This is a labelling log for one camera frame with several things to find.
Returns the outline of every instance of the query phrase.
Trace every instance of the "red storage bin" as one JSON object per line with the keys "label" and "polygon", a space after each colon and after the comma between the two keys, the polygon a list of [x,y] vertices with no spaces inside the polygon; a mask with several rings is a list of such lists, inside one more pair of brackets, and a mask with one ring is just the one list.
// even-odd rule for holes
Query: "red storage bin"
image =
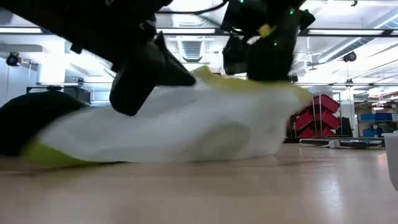
{"label": "red storage bin", "polygon": [[336,102],[333,98],[330,98],[328,95],[321,95],[319,96],[314,96],[313,102],[315,106],[319,106],[319,104],[322,104],[322,111],[323,110],[328,110],[329,112],[336,113],[338,111],[338,108],[340,107],[340,104]]}
{"label": "red storage bin", "polygon": [[[317,121],[321,120],[319,113],[315,113],[315,118]],[[310,123],[314,122],[313,113],[307,110],[296,120],[296,130],[299,131],[302,128],[307,127]],[[329,111],[322,112],[322,125],[327,126],[329,129],[338,129],[340,126],[340,120],[336,118]]]}
{"label": "red storage bin", "polygon": [[[315,114],[317,121],[321,120],[321,116],[319,113]],[[322,125],[327,125],[329,129],[338,129],[340,126],[340,120],[336,118],[329,111],[322,111]]]}
{"label": "red storage bin", "polygon": [[317,130],[318,134],[315,134],[315,127],[307,127],[306,129],[304,129],[303,132],[301,132],[298,137],[299,138],[315,138],[315,137],[330,137],[330,136],[335,136],[336,133],[334,133],[333,131],[331,131],[328,128],[323,128],[322,131]]}
{"label": "red storage bin", "polygon": [[298,138],[314,138],[314,137],[315,137],[315,134],[314,134],[314,132],[311,130],[310,127],[307,127],[306,129],[304,129],[303,132],[301,132],[301,133],[298,135]]}

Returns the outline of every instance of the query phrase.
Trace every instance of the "wooden table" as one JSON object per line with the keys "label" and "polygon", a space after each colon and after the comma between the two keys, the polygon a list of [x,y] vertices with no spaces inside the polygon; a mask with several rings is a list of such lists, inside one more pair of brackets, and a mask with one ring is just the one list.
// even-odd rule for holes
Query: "wooden table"
{"label": "wooden table", "polygon": [[1,224],[398,223],[383,150],[0,172]]}

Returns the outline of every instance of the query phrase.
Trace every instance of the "ceiling light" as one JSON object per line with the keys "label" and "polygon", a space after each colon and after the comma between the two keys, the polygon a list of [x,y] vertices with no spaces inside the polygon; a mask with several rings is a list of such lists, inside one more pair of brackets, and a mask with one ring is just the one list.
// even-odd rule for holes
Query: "ceiling light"
{"label": "ceiling light", "polygon": [[[80,86],[81,83],[45,83],[45,82],[38,82],[38,85],[44,86]],[[103,86],[103,85],[112,85],[111,82],[84,82],[84,86]]]}
{"label": "ceiling light", "polygon": [[109,100],[93,100],[93,101],[90,101],[90,103],[110,103],[110,101]]}
{"label": "ceiling light", "polygon": [[372,105],[383,105],[384,103],[387,103],[387,101],[380,101],[377,103],[372,103]]}
{"label": "ceiling light", "polygon": [[214,38],[201,38],[201,37],[168,37],[166,40],[169,41],[215,41]]}
{"label": "ceiling light", "polygon": [[157,32],[164,34],[215,34],[215,29],[194,29],[194,28],[166,28],[157,29]]}
{"label": "ceiling light", "polygon": [[0,33],[8,34],[41,34],[40,28],[27,28],[27,27],[0,27]]}
{"label": "ceiling light", "polygon": [[339,30],[339,29],[310,29],[310,35],[380,35],[383,30]]}

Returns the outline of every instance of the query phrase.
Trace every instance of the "fabric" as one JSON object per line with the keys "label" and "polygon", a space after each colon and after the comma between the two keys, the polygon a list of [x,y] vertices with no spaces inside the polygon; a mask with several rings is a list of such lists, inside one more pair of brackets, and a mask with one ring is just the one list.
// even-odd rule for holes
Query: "fabric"
{"label": "fabric", "polygon": [[86,162],[189,162],[247,159],[275,153],[286,120],[312,96],[288,84],[223,78],[193,71],[194,87],[159,87],[133,117],[112,107],[79,110],[46,128],[29,153],[46,163],[61,152]]}

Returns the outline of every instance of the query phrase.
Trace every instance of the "white wall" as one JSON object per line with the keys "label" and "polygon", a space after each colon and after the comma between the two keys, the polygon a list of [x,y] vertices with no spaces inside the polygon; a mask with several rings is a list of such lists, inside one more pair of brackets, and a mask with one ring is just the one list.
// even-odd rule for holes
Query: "white wall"
{"label": "white wall", "polygon": [[93,91],[91,92],[91,101],[109,101],[110,91]]}
{"label": "white wall", "polygon": [[34,86],[37,74],[25,67],[11,68],[6,65],[4,59],[0,58],[0,106],[12,98],[26,93],[27,86]]}

